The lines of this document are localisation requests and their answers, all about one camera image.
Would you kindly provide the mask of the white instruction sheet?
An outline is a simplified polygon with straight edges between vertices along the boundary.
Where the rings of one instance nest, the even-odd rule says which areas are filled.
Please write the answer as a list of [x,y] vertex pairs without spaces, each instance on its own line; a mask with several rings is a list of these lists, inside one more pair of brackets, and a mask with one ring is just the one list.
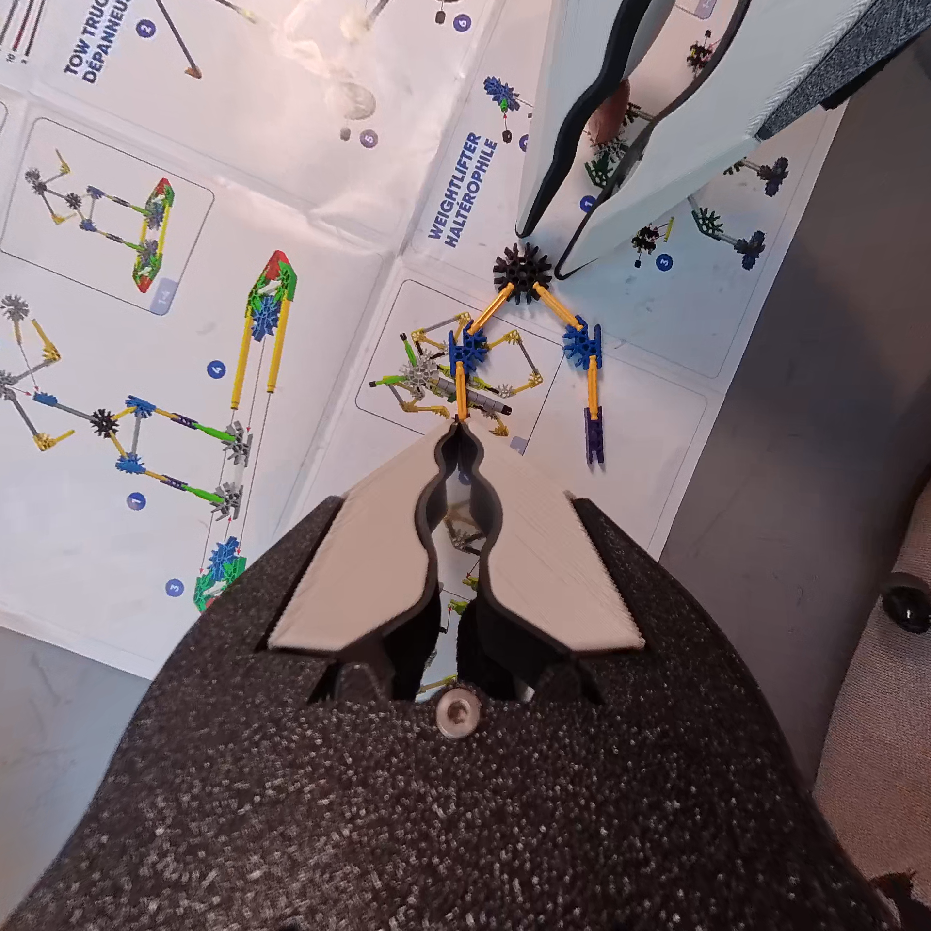
[[[661,2],[634,118],[534,238],[557,264],[739,2]],[[552,2],[3,2],[3,631],[137,676],[310,504],[454,412],[395,406],[388,324],[496,294]],[[839,116],[811,109],[552,286],[604,332],[587,372],[542,304],[487,323],[477,426],[651,554]]]

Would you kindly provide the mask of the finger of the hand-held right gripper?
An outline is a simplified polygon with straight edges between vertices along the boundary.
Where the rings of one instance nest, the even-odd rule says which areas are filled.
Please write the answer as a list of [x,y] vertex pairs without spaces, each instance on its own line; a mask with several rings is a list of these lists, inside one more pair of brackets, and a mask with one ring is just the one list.
[[517,233],[537,228],[594,112],[657,39],[654,1],[555,1],[524,162]]
[[702,75],[631,144],[557,263],[557,278],[608,254],[751,154],[765,121],[872,5],[740,2]]

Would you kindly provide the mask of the person's right hand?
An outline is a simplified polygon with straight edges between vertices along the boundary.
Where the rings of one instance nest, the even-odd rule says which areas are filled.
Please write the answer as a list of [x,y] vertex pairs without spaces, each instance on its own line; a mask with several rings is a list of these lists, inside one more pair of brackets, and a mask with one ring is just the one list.
[[631,89],[630,78],[623,78],[612,95],[592,113],[587,129],[593,147],[612,141],[624,128]]

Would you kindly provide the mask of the blue plastic connector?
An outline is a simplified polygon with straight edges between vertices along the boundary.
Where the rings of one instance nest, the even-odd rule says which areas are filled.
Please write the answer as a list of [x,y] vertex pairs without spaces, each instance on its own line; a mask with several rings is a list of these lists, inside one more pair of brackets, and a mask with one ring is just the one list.
[[602,325],[596,323],[590,328],[582,318],[578,318],[579,328],[568,324],[562,340],[563,351],[577,368],[588,369],[590,360],[594,356],[598,369],[602,366]]
[[448,354],[450,376],[456,376],[459,363],[461,363],[463,371],[467,378],[475,375],[479,366],[484,365],[488,353],[488,340],[483,329],[478,329],[475,333],[464,330],[459,336],[457,336],[456,330],[449,330]]

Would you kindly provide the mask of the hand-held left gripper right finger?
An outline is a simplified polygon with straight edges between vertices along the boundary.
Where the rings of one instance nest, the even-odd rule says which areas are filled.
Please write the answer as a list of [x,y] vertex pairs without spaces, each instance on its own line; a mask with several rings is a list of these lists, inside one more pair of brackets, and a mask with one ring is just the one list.
[[566,494],[525,457],[460,424],[460,469],[485,542],[460,619],[460,679],[490,696],[534,689],[551,667],[647,647]]

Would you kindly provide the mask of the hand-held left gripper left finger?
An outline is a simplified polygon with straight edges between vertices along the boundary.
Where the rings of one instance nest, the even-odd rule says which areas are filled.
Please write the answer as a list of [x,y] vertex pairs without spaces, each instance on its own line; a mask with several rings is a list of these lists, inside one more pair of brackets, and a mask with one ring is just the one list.
[[434,533],[458,466],[459,422],[379,465],[342,498],[271,631],[271,649],[375,672],[386,696],[416,696],[440,631]]

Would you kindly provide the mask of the black plastic connector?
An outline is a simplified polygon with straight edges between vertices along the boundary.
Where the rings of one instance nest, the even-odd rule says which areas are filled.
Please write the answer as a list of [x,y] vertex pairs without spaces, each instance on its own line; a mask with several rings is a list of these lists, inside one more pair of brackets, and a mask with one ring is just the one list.
[[536,284],[550,288],[551,269],[549,257],[541,251],[540,246],[517,242],[512,248],[505,248],[504,256],[497,257],[493,269],[494,284],[499,292],[512,286],[508,299],[514,299],[518,304],[521,301],[530,304],[540,299]]

